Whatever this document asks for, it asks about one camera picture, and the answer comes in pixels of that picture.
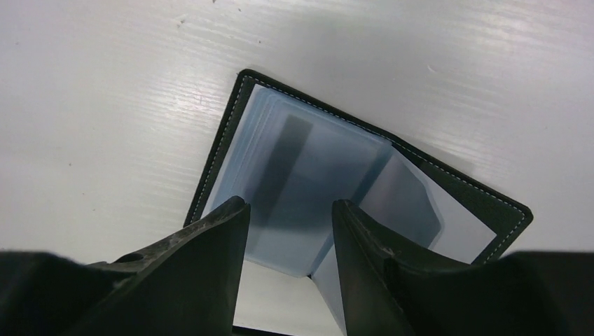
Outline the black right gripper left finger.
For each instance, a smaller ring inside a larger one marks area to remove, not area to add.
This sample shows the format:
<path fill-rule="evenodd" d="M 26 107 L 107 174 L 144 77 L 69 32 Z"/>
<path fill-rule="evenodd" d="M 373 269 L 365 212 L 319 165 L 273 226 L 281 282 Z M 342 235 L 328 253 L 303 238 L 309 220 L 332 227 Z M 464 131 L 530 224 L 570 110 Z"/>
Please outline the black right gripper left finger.
<path fill-rule="evenodd" d="M 114 262 L 1 254 L 2 335 L 230 335 L 250 206 L 204 218 Z"/>

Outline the white card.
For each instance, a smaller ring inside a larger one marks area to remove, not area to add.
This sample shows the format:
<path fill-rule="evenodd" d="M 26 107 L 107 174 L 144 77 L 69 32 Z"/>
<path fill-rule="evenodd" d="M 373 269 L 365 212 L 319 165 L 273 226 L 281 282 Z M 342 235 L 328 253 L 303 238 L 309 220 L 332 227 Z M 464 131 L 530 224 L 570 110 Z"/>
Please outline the white card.
<path fill-rule="evenodd" d="M 330 235 L 330 207 L 361 194 L 387 141 L 285 99 L 271 104 L 263 157 L 247 187 L 246 255 L 294 277 L 311 273 Z"/>

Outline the black leather card holder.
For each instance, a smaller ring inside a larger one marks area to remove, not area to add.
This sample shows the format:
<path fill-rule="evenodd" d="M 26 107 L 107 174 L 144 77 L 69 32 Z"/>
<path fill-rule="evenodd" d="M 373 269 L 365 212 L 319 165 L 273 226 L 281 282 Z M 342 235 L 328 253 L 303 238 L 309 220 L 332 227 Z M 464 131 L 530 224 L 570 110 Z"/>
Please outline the black leather card holder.
<path fill-rule="evenodd" d="M 498 258 L 532 221 L 531 211 L 520 202 L 396 135 L 245 69 L 235 81 L 188 210 L 187 223 L 197 221 L 233 196 L 250 204 L 247 187 L 256 160 L 263 157 L 264 133 L 271 124 L 274 99 L 302 104 L 387 141 L 387 154 L 361 194 L 340 200 L 351 201 L 377 222 L 419 246 L 460 262 L 484 263 Z M 331 211 L 329 240 L 313 271 L 295 277 L 311 278 L 337 326 L 345 331 Z"/>

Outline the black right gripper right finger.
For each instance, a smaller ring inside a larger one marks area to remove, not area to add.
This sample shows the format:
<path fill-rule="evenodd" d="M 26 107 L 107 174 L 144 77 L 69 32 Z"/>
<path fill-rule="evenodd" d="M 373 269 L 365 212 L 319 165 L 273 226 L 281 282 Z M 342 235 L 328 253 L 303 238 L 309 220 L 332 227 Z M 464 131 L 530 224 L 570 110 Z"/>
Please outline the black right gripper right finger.
<path fill-rule="evenodd" d="M 528 251 L 468 265 L 358 206 L 332 206 L 348 335 L 592 335 L 593 254 Z"/>

